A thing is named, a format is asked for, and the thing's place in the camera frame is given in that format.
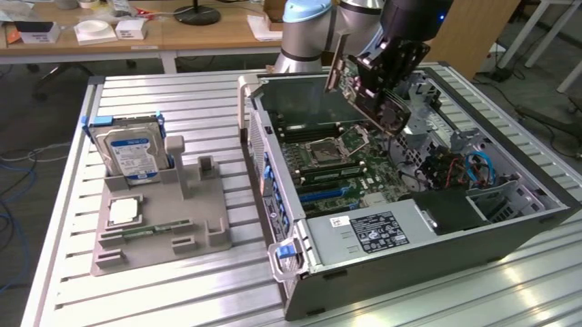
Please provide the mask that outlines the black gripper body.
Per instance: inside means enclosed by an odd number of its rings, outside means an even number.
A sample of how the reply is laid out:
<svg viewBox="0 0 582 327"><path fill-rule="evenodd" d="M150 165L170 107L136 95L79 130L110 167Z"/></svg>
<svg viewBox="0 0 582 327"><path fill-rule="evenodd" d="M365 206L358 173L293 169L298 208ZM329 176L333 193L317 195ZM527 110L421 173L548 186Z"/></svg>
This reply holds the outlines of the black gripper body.
<svg viewBox="0 0 582 327"><path fill-rule="evenodd" d="M451 6L452 0L385 1L380 13L382 40L431 40L437 34Z"/></svg>

